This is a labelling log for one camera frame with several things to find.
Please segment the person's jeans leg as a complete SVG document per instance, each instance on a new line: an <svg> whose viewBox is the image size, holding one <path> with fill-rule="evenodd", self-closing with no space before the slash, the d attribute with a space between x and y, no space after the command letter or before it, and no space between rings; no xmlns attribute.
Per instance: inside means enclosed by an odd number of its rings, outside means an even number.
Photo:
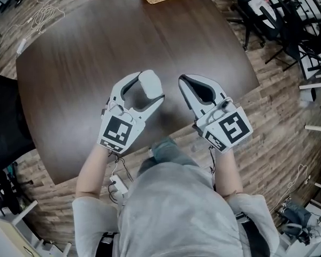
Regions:
<svg viewBox="0 0 321 257"><path fill-rule="evenodd" d="M142 175L145 171L160 163L172 162L198 167L198 164L190 156L185 154L170 137L164 138L157 143L153 143L150 151L152 152L152 157L149 157L142 162L137 176Z"/></svg>

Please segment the black chair with white cushion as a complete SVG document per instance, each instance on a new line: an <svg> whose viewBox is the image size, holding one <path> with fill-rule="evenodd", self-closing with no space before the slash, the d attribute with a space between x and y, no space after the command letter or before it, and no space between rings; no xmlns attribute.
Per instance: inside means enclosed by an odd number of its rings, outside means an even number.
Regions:
<svg viewBox="0 0 321 257"><path fill-rule="evenodd" d="M259 37L262 47L265 46L265 40L272 41L277 38L280 29L273 25L261 10L263 8L274 21L279 20L278 14L268 0L237 0L237 5L246 27L244 50L248 49L250 32L254 32Z"/></svg>

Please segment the black mesh office chair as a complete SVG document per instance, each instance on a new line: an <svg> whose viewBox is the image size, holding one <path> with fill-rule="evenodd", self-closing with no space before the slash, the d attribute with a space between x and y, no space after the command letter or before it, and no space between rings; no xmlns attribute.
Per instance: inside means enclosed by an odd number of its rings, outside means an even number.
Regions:
<svg viewBox="0 0 321 257"><path fill-rule="evenodd" d="M0 75L0 170L33 149L18 82Z"/></svg>

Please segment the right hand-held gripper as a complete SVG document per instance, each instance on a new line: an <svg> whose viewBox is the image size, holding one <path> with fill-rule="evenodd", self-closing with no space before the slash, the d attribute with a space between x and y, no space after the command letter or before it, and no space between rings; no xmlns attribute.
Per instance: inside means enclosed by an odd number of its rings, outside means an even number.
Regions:
<svg viewBox="0 0 321 257"><path fill-rule="evenodd" d="M194 128L219 152L228 151L253 133L243 108L225 98L218 82L198 74L184 74L179 77L178 86L198 118Z"/></svg>

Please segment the person's grey sweatshirt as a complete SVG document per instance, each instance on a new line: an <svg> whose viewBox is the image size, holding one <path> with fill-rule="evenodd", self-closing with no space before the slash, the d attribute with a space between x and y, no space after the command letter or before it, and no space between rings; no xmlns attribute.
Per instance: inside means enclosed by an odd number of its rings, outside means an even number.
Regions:
<svg viewBox="0 0 321 257"><path fill-rule="evenodd" d="M96 257L112 234L112 257L273 257L279 235L261 195L224 199L193 165L162 163L130 186L121 210L84 196L72 203L79 257Z"/></svg>

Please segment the person's right forearm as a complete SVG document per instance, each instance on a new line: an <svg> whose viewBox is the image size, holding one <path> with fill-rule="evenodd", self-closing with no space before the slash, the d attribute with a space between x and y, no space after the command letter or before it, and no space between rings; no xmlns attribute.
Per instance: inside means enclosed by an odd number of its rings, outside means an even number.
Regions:
<svg viewBox="0 0 321 257"><path fill-rule="evenodd" d="M215 150L215 187L223 198L243 192L232 148L225 153Z"/></svg>

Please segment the grey backpack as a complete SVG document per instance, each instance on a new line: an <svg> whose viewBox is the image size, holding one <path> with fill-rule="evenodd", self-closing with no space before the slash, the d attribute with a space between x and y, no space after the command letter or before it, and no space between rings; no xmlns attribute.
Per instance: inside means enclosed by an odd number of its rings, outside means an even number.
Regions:
<svg viewBox="0 0 321 257"><path fill-rule="evenodd" d="M311 213L288 197L278 210L280 216L287 220L282 231L305 245L321 242L321 216Z"/></svg>

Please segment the white power brick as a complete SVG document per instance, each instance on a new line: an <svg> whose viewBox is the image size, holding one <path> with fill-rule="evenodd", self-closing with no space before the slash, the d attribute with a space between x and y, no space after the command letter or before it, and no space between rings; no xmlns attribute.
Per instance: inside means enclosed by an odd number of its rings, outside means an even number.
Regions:
<svg viewBox="0 0 321 257"><path fill-rule="evenodd" d="M111 175L110 180L114 185L114 187L116 188L116 190L120 192L122 195L125 195L128 193L128 187L118 175Z"/></svg>

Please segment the person's left forearm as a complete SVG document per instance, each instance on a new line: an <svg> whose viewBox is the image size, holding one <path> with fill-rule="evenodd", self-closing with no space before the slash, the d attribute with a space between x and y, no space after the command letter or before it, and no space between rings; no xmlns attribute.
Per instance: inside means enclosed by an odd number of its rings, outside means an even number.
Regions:
<svg viewBox="0 0 321 257"><path fill-rule="evenodd" d="M109 150L95 144L77 179L75 197L99 198L108 164Z"/></svg>

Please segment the small white box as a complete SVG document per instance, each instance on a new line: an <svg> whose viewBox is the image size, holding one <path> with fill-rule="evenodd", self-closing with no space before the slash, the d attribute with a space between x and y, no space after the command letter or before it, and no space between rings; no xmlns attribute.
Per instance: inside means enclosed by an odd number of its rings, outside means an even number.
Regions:
<svg viewBox="0 0 321 257"><path fill-rule="evenodd" d="M148 99L152 100L163 95L161 81L153 70L141 72L138 80Z"/></svg>

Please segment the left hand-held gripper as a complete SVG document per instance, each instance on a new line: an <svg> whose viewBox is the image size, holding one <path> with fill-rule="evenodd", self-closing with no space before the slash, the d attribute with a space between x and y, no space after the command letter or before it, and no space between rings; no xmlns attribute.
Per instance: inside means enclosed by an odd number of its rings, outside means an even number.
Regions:
<svg viewBox="0 0 321 257"><path fill-rule="evenodd" d="M145 121L161 106L165 95L152 99L144 108L126 109L125 93L139 80L141 72L129 74L112 88L101 114L97 143L115 153L124 153L145 128Z"/></svg>

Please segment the white power strip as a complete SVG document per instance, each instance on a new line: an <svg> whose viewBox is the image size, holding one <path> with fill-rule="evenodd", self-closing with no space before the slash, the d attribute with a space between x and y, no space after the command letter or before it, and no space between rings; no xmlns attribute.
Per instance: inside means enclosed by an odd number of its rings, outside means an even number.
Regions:
<svg viewBox="0 0 321 257"><path fill-rule="evenodd" d="M24 46L25 46L26 42L27 42L27 39L26 39L26 38L23 38L23 39L21 40L21 42L19 43L18 48L17 48L17 51L16 51L16 53L17 53L18 55L20 55L20 54L22 53L22 50L24 49Z"/></svg>

